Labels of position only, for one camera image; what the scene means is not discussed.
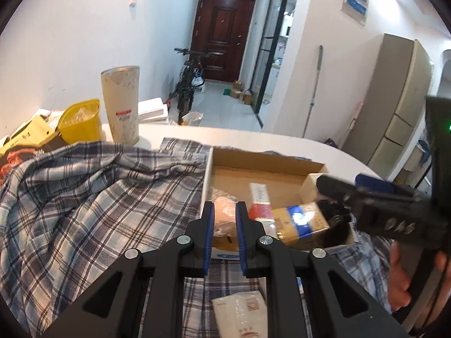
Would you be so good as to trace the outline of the person's right hand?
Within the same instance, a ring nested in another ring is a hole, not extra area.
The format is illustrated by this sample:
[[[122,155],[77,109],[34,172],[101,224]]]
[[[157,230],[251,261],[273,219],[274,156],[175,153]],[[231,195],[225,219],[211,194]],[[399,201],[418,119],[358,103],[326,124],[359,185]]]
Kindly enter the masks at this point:
[[[445,279],[442,285],[442,290],[439,293],[437,303],[434,308],[433,315],[437,315],[446,305],[450,297],[450,261],[448,255],[439,252],[435,258],[436,270],[439,272],[446,272]],[[388,301],[393,311],[400,308],[405,308],[411,301],[411,296],[407,292],[410,286],[410,279],[407,273],[401,266],[401,254],[398,242],[391,244],[390,252],[390,273],[388,279]]]

